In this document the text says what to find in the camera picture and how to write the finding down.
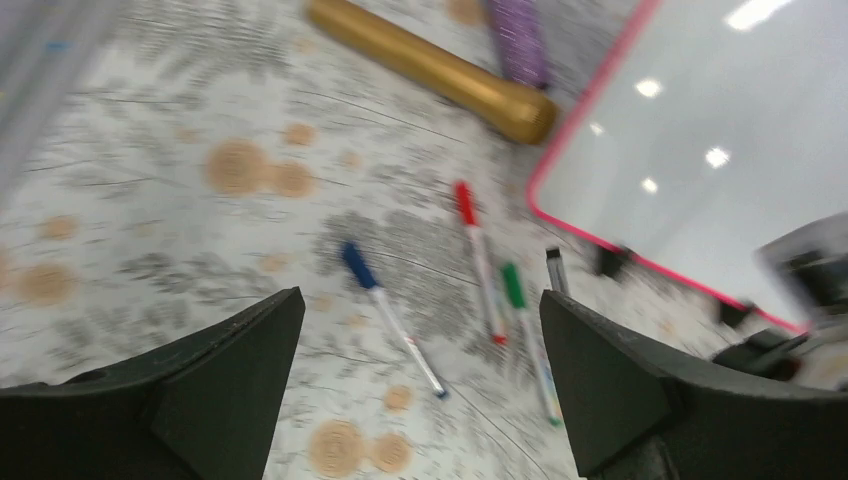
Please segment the pink framed whiteboard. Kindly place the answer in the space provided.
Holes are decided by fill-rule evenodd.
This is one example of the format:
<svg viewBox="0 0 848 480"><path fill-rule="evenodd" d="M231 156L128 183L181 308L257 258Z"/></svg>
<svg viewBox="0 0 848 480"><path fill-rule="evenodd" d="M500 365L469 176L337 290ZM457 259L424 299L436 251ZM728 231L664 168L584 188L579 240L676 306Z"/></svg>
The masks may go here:
<svg viewBox="0 0 848 480"><path fill-rule="evenodd" d="M845 325L846 3L640 3L527 196L734 309Z"/></svg>

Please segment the black capped marker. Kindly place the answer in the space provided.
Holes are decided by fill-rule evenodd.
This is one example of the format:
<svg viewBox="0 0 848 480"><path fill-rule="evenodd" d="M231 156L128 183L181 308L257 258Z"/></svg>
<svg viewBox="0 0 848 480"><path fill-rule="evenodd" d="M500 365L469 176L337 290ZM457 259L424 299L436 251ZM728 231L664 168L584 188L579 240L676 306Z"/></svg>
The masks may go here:
<svg viewBox="0 0 848 480"><path fill-rule="evenodd" d="M546 250L546 266L551 289L565 296L569 296L570 292L564 259L558 247L551 247Z"/></svg>

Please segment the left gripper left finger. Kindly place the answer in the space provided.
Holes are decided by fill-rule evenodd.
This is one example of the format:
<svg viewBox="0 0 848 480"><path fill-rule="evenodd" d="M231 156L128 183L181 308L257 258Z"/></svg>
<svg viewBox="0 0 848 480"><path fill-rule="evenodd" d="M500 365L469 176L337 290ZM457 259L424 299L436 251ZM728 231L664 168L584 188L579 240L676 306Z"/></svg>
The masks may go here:
<svg viewBox="0 0 848 480"><path fill-rule="evenodd" d="M259 479L305 314L298 288L57 385L1 392L5 479Z"/></svg>

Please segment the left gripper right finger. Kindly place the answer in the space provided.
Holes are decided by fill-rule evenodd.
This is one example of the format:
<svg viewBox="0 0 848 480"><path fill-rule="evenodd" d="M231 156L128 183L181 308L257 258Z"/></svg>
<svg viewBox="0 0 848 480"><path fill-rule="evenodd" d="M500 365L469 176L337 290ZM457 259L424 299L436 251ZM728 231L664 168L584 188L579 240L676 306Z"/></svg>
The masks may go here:
<svg viewBox="0 0 848 480"><path fill-rule="evenodd" d="M539 314L587 479L843 479L847 397L735 371L547 290Z"/></svg>

